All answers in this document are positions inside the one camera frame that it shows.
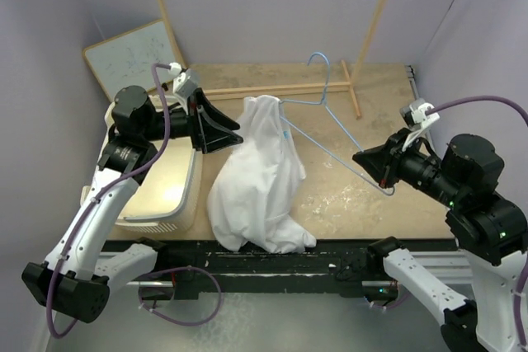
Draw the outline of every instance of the cable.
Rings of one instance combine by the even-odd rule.
[[[170,138],[171,133],[171,124],[170,124],[170,116],[168,114],[168,106],[167,106],[167,99],[165,98],[165,95],[163,93],[163,88],[161,86],[161,83],[159,82],[158,73],[156,72],[156,68],[164,68],[170,70],[171,67],[169,65],[163,64],[163,63],[154,63],[151,67],[152,76],[154,79],[154,82],[156,84],[156,90],[159,94],[159,99],[162,102],[163,107],[163,118],[164,118],[164,126],[165,126],[165,132],[163,134],[163,142],[161,147],[159,148],[159,151],[156,153],[154,157],[150,161],[148,161],[143,166],[139,167],[135,171],[132,171],[130,173],[127,173],[125,175],[122,175],[121,177],[115,179],[105,187],[103,187],[96,195],[95,197],[88,203],[87,207],[82,212],[81,216],[79,217],[79,220],[73,227],[72,232],[70,233],[68,239],[64,243],[64,248],[60,252],[61,257],[66,257],[68,254],[69,249],[71,248],[72,242],[79,233],[79,230],[83,226],[84,222],[86,221],[88,215],[90,212],[96,207],[96,205],[101,201],[102,197],[108,193],[108,191],[117,185],[118,183],[121,183],[122,181],[125,181],[126,179],[129,179],[133,176],[138,175],[141,172],[144,172],[148,170],[163,154],[165,151],[165,148],[168,145],[168,140]],[[68,327],[62,332],[59,333],[55,329],[54,323],[53,323],[53,299],[54,299],[54,292],[55,288],[57,286],[57,278],[59,277],[60,270],[64,264],[64,258],[60,258],[57,261],[57,265],[55,266],[53,270],[53,274],[51,275],[51,280],[49,281],[49,287],[48,287],[48,293],[46,296],[46,321],[48,323],[48,329],[49,333],[52,337],[56,339],[61,339],[65,337],[72,329],[73,326],[75,326],[75,323],[77,323],[77,319],[74,319]]]
[[[165,275],[165,274],[169,274],[169,273],[173,274],[175,272],[182,272],[182,271],[189,271],[189,270],[190,271],[195,271],[195,272],[200,272],[200,273],[202,273],[204,275],[207,275],[213,281],[213,284],[216,287],[216,290],[218,291],[218,302],[216,303],[216,307],[214,308],[213,313],[211,313],[206,319],[202,319],[201,321],[178,321],[177,319],[173,319],[171,317],[163,315],[162,313],[156,311],[153,307],[145,306],[145,304],[143,302],[143,299],[141,298],[141,288],[138,289],[139,304],[141,304],[140,307],[142,307],[143,309],[153,313],[157,317],[161,317],[162,319],[165,319],[166,321],[169,321],[169,322],[174,323],[175,325],[179,325],[179,326],[188,326],[188,327],[201,326],[201,325],[204,325],[205,323],[207,323],[209,321],[212,321],[213,318],[215,318],[216,315],[218,314],[220,308],[222,307],[222,302],[224,301],[224,295],[222,294],[222,289],[220,288],[218,280],[216,280],[216,278],[211,273],[209,273],[206,270],[203,270],[201,268],[198,268],[198,267],[188,266],[188,267],[177,267],[177,268],[171,268],[170,270],[162,270],[162,271],[158,271],[158,272],[152,272],[150,274],[147,274],[146,276],[148,276],[148,277],[159,276],[159,275]]]
[[[526,113],[526,110],[524,110],[519,104],[515,103],[514,101],[510,99],[503,98],[502,96],[494,96],[494,95],[469,96],[467,98],[457,99],[456,101],[447,102],[443,105],[435,107],[434,109],[427,110],[426,115],[431,115],[438,111],[449,109],[450,107],[462,105],[464,103],[478,102],[478,101],[495,101],[495,102],[501,102],[505,105],[508,105],[512,107],[513,109],[515,109],[517,113],[521,115],[526,125],[528,125],[528,113]],[[524,290],[526,286],[527,280],[528,280],[528,255],[526,256],[526,263],[524,267],[522,268],[521,274],[519,275],[519,280],[517,281],[517,285],[516,285],[517,293],[522,293],[522,291]],[[523,348],[525,348],[526,347],[526,333],[525,333],[525,328],[522,324],[521,296],[517,294],[514,294],[513,296],[513,317],[515,320],[517,335],[519,336],[519,343],[521,344]]]

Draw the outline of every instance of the gray wall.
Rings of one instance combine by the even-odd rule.
[[[40,308],[21,282],[77,211],[106,99],[82,48],[101,36],[84,0],[0,0],[2,350],[31,350]]]
[[[156,0],[87,0],[105,36],[159,18]],[[452,0],[389,0],[370,62],[415,63]],[[355,59],[376,0],[166,0],[192,62],[303,62],[320,50]]]
[[[528,109],[528,2],[455,0],[417,68],[421,96],[440,105],[464,96],[506,96]],[[506,161],[498,188],[528,213],[528,129],[502,104],[468,104],[441,114],[436,147],[459,133],[490,139]]]

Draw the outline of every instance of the robotic arm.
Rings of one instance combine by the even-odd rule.
[[[169,107],[170,138],[189,136],[193,148],[203,153],[243,141],[233,132],[239,125],[210,104],[194,72],[177,63],[171,64],[171,72],[176,76],[173,91],[178,103]],[[114,124],[89,195],[44,262],[29,263],[22,273],[40,305],[49,303],[51,287],[51,308],[86,323],[101,314],[111,293],[152,271],[158,257],[156,242],[144,240],[97,266],[117,217],[147,176],[149,169],[142,169],[158,153],[152,141],[163,139],[166,125],[142,87],[123,88],[114,102]]]
[[[410,129],[399,130],[384,145],[357,153],[353,159],[381,187],[405,181],[449,208],[446,222],[471,266],[478,306],[421,267],[393,237],[370,246],[369,269],[401,282],[441,325],[451,350],[520,350],[514,295],[526,263],[526,217],[495,191],[504,161],[488,140],[457,135],[440,159],[420,138],[434,122],[425,116],[431,108],[418,101],[403,109]],[[526,304],[521,316],[527,323]]]

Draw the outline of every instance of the white garment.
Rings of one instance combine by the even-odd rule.
[[[270,253],[315,246],[315,237],[289,215],[306,173],[290,126],[280,115],[274,96],[244,98],[237,131],[244,142],[233,150],[209,193],[207,210],[214,236],[231,251],[247,241]]]

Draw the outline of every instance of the gray floor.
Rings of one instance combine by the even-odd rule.
[[[204,293],[198,301],[171,302],[162,311],[195,320],[212,311],[215,299]],[[381,312],[369,309],[362,298],[329,294],[229,294],[212,322],[192,328],[175,326],[138,306],[137,288],[128,287],[112,297],[94,323],[78,324],[65,339],[52,340],[47,352],[448,350],[438,325],[414,298]],[[59,328],[65,323],[61,319]]]

